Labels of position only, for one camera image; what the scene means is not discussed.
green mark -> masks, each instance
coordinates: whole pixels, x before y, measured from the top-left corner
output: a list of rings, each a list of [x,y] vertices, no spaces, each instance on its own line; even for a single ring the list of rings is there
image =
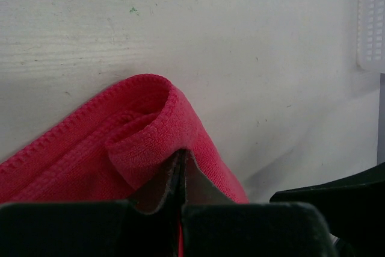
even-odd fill
[[[130,9],[130,13],[135,13],[137,16],[139,16],[139,12],[138,12],[138,10],[135,7],[132,7]]]

white plastic basket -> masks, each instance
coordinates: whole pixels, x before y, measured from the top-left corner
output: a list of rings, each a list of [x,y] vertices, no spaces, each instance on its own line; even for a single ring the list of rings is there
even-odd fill
[[[385,73],[385,0],[359,0],[357,62]]]

towel fold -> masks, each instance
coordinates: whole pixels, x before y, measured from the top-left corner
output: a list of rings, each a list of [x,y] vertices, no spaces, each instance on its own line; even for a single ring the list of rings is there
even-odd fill
[[[181,148],[223,193],[247,202],[184,94],[158,75],[112,85],[2,163],[0,202],[124,199]]]

white surface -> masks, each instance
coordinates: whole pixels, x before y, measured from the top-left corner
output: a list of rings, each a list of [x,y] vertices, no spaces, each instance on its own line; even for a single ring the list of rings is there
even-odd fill
[[[385,0],[359,0],[358,63],[385,73]]]
[[[380,79],[356,65],[357,0],[0,6],[0,159],[106,86],[158,73],[185,92],[252,201],[376,163]]]

black object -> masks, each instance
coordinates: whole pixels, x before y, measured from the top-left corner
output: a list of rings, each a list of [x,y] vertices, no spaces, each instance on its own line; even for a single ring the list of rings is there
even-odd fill
[[[330,232],[343,239],[341,256],[383,256],[385,163],[322,185],[277,192],[270,202],[307,202],[325,217]]]
[[[126,200],[9,203],[0,256],[336,256],[322,216],[303,203],[238,205],[179,150]]]

